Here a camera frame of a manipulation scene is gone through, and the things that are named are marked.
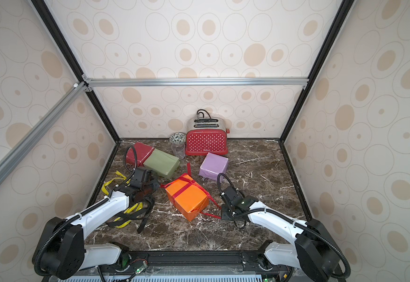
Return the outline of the yellow ribbon of red box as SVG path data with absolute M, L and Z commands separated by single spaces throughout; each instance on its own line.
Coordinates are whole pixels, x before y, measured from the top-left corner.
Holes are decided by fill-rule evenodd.
M 122 193 L 122 192 L 118 192 L 117 190 L 108 190 L 107 187 L 115 180 L 122 180 L 124 181 L 123 184 L 126 184 L 127 182 L 127 177 L 120 173 L 119 171 L 115 172 L 116 177 L 112 178 L 111 180 L 104 182 L 101 188 L 101 191 L 105 194 L 105 196 L 107 198 L 110 199 L 111 203 L 117 203 L 118 204 L 118 208 L 130 208 L 130 206 L 132 206 L 133 204 L 129 204 L 129 199 L 128 197 Z

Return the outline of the green gift box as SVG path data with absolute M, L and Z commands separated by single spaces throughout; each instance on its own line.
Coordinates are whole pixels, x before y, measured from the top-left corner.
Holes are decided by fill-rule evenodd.
M 180 160 L 178 157 L 170 155 L 159 149 L 155 149 L 151 155 L 143 162 L 147 169 L 155 171 L 159 176 L 171 178 L 175 170 L 179 167 Z

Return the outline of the black printed ribbon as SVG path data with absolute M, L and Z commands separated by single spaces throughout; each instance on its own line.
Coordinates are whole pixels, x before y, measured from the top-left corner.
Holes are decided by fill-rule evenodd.
M 137 228 L 137 233 L 141 234 L 149 220 L 151 212 L 155 206 L 155 198 L 148 196 L 137 204 L 133 204 L 125 211 L 119 212 L 112 222 L 106 222 L 108 227 L 124 228 L 131 222 L 140 220 L 140 225 Z

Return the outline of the red gift box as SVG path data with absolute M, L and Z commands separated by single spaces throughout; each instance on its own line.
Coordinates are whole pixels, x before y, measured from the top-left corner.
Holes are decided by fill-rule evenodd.
M 135 144 L 128 147 L 125 153 L 124 164 L 129 168 L 133 168 L 135 162 L 137 167 L 142 166 L 154 150 L 154 147 L 151 147 L 144 143 L 136 142 Z

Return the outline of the purple gift box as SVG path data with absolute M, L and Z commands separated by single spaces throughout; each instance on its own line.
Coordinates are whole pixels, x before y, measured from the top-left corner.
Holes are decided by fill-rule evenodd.
M 228 158 L 214 153 L 208 153 L 200 166 L 199 176 L 217 181 L 220 173 L 226 173 Z

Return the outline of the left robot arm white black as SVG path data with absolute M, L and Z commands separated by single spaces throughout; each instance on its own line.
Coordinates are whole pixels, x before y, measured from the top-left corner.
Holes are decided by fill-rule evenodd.
M 153 194 L 159 188 L 156 172 L 134 168 L 129 178 L 105 191 L 101 201 L 65 219 L 52 218 L 46 223 L 32 256 L 34 271 L 39 276 L 65 280 L 79 270 L 101 265 L 126 270 L 131 259 L 126 246 L 85 245 L 85 240 L 102 224 L 119 227 L 138 221 L 137 233 L 142 233 L 155 206 Z

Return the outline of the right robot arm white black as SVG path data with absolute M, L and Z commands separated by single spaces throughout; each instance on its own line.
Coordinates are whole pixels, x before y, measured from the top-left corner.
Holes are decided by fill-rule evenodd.
M 263 250 L 270 265 L 301 269 L 314 282 L 347 279 L 351 275 L 348 259 L 320 221 L 306 222 L 287 216 L 255 197 L 245 196 L 234 186 L 218 190 L 224 202 L 222 216 L 234 222 L 257 224 L 287 241 L 271 242 Z

